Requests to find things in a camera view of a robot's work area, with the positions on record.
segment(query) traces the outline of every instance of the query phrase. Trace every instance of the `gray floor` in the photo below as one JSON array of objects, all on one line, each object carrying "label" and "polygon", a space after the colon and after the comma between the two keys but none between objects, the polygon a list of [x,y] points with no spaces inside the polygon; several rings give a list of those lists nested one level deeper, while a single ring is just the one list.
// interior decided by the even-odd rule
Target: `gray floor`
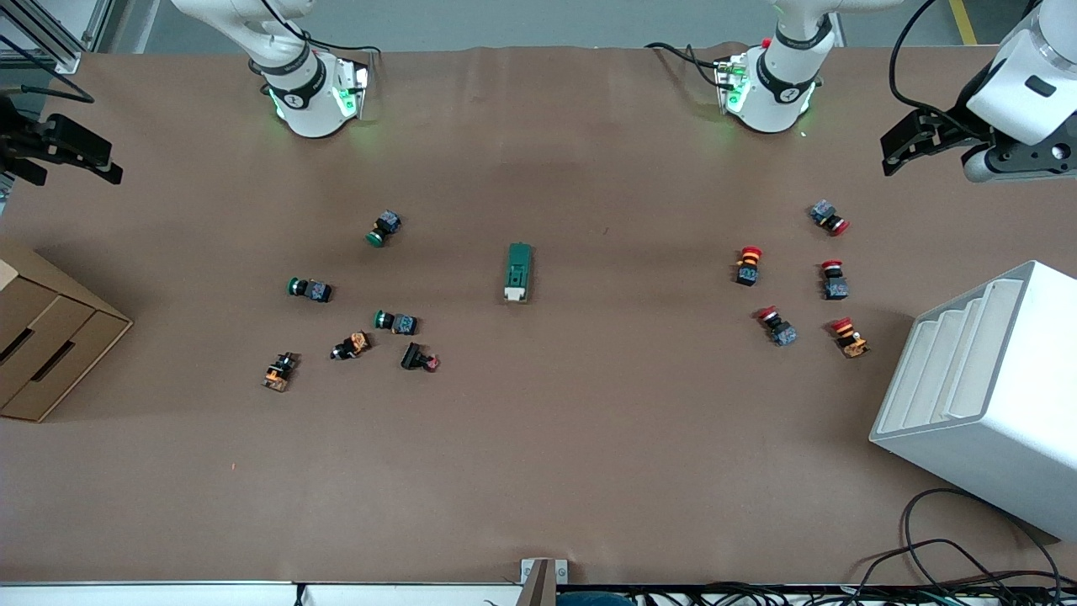
[{"label": "gray floor", "polygon": [[[967,0],[981,43],[995,43],[1017,22],[1025,0]],[[851,46],[890,46],[921,4],[844,14]],[[473,46],[642,46],[665,41],[710,46],[753,43],[774,29],[773,9],[760,0],[321,0],[299,22],[316,37],[384,51],[452,51]],[[947,1],[937,1],[908,38],[910,45],[961,44]],[[234,53],[235,44],[162,0],[146,53]]]}]

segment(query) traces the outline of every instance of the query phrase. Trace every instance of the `cardboard box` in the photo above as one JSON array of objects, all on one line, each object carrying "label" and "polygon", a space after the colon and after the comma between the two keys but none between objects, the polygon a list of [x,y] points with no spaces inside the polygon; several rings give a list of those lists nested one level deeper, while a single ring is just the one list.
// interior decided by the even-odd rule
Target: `cardboard box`
[{"label": "cardboard box", "polygon": [[40,423],[130,326],[52,263],[0,237],[0,417]]}]

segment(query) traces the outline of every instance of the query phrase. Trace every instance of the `table surface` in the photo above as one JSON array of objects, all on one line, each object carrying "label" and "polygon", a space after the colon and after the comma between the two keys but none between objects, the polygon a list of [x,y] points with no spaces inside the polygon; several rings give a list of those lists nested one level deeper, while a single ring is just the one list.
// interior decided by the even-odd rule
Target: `table surface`
[{"label": "table surface", "polygon": [[[946,104],[991,54],[909,50],[903,86]],[[912,319],[1027,258],[1077,273],[1072,181],[973,185],[959,152],[882,175],[908,109],[886,56],[836,51],[811,111],[766,136],[649,51],[392,54],[379,118],[323,140],[274,117],[241,56],[86,58],[98,102],[50,109],[109,138],[124,183],[51,168],[2,228],[135,326],[46,423],[0,424],[0,579],[500,581],[535,555],[581,582],[858,579],[942,484],[867,440]],[[824,197],[841,237],[806,215]],[[384,208],[404,227],[376,250]],[[526,307],[501,299],[513,241],[535,246]],[[751,288],[730,281],[745,244]],[[820,295],[835,256],[844,301]],[[293,276],[335,299],[288,296]],[[792,348],[753,320],[768,306]],[[381,332],[328,360],[379,309],[421,320],[436,374],[401,370],[409,339]],[[842,316],[871,354],[841,356]],[[277,394],[284,351],[303,361]],[[918,537],[1045,566],[933,498]]]}]

